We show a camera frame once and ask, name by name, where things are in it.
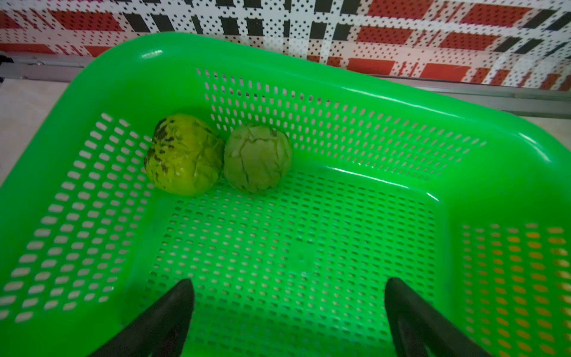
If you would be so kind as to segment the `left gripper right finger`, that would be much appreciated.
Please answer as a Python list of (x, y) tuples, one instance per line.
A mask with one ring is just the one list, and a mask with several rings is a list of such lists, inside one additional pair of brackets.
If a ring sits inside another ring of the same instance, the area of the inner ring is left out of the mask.
[(385, 310), (397, 356), (489, 356), (403, 280), (385, 285)]

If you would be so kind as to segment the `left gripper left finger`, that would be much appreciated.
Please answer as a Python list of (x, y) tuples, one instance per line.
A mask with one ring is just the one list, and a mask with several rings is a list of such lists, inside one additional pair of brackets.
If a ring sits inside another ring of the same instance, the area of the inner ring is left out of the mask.
[(190, 329), (195, 292), (179, 281), (92, 356), (180, 356)]

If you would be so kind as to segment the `green custard apple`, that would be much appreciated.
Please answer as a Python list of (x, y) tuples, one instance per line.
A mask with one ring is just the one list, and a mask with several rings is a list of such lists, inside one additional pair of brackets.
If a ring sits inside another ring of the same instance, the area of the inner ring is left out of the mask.
[(262, 193), (278, 186), (292, 162), (286, 134), (264, 125), (241, 126), (226, 141), (223, 173), (236, 189)]

